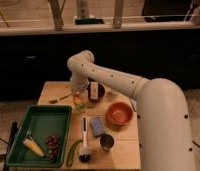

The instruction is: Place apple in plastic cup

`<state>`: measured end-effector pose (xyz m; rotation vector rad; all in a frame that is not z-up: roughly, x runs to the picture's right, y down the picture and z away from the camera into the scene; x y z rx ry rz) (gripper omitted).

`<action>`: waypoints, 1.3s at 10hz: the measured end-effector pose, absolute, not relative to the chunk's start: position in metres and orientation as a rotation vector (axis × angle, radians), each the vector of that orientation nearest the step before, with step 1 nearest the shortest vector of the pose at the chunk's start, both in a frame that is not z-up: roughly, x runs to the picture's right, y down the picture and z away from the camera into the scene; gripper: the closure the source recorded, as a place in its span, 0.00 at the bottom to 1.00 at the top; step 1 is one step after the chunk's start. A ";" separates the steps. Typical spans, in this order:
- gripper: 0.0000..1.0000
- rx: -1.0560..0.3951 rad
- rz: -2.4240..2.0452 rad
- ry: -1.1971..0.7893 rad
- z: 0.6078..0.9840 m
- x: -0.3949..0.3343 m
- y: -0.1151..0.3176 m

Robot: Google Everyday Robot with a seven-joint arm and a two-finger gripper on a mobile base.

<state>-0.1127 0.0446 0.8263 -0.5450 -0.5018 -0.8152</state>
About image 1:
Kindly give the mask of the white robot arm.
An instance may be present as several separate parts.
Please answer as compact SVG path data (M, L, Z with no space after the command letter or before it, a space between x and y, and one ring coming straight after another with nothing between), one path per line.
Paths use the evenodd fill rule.
M96 65L89 50L71 56L67 67L76 91L93 79L136 101L142 171L196 171L188 105L176 83Z

